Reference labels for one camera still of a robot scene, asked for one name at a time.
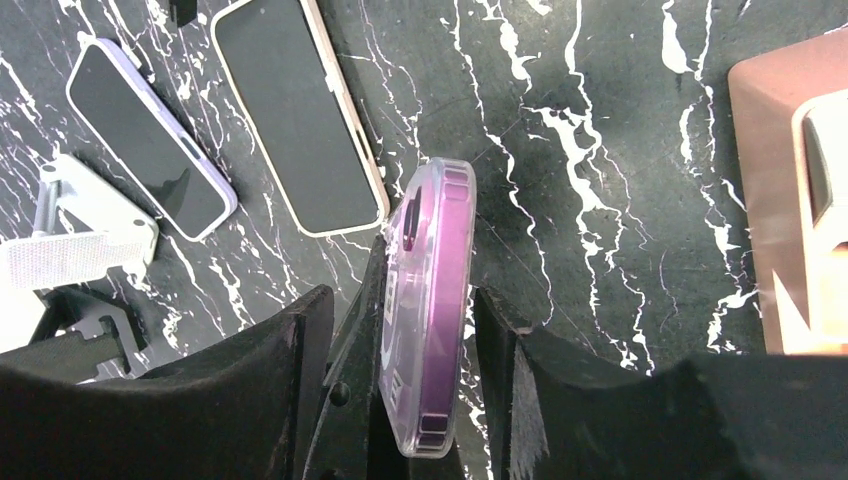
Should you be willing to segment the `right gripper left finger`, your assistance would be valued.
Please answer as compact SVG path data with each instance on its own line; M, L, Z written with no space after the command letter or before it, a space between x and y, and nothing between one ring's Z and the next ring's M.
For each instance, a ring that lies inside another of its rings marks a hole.
M321 285L136 379L73 384L3 367L5 479L299 479L334 323Z

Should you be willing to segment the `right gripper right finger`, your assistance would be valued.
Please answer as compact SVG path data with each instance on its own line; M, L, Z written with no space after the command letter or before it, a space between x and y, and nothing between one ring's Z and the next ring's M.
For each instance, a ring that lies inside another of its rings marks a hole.
M474 320L498 479L843 479L847 361L688 357L641 375L524 319L496 292Z

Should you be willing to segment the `phone with purple clear case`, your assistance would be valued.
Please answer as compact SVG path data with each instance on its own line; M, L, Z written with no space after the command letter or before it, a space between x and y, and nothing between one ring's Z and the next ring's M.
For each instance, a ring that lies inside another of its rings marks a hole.
M476 199L469 162L433 158L384 230L379 388L407 458L442 458L453 442Z

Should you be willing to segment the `phone with pink case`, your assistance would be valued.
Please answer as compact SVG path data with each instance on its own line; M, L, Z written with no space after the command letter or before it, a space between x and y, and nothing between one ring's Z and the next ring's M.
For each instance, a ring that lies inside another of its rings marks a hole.
M211 36L298 230L380 226L388 195L317 3L235 1Z

